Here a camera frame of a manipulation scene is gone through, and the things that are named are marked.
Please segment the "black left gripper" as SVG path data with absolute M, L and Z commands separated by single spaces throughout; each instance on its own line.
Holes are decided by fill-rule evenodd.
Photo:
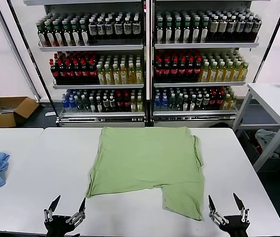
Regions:
M 58 195 L 48 207 L 44 209 L 44 225 L 47 229 L 47 237 L 64 237 L 67 233 L 72 232 L 85 219 L 85 202 L 83 199 L 77 213 L 72 216 L 53 215 L 61 196 Z

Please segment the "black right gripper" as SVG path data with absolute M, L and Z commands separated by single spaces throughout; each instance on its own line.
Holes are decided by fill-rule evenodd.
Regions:
M 219 228 L 228 233 L 230 237 L 248 237 L 247 228 L 249 227 L 249 208 L 245 208 L 243 201 L 239 199 L 239 197 L 233 193 L 234 200 L 236 205 L 240 211 L 240 215 L 233 216 L 221 216 L 215 208 L 213 200 L 210 195 L 208 195 L 209 199 L 209 217 L 212 221 L 219 226 Z

